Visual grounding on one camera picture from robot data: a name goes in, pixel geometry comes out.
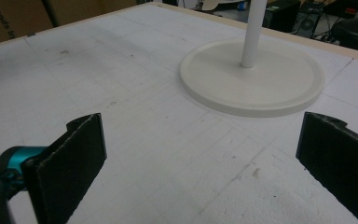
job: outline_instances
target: stool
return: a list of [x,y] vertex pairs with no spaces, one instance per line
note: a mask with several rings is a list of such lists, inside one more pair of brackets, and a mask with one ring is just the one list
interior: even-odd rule
[[358,18],[338,22],[331,32],[340,46],[358,49]]

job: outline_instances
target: round white base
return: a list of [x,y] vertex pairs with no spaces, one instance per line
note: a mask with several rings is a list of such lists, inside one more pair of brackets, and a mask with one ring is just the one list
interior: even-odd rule
[[255,67],[241,66],[243,39],[213,42],[182,61],[189,94],[218,111],[245,117],[278,117],[311,105],[324,88],[324,72],[308,54],[260,40]]

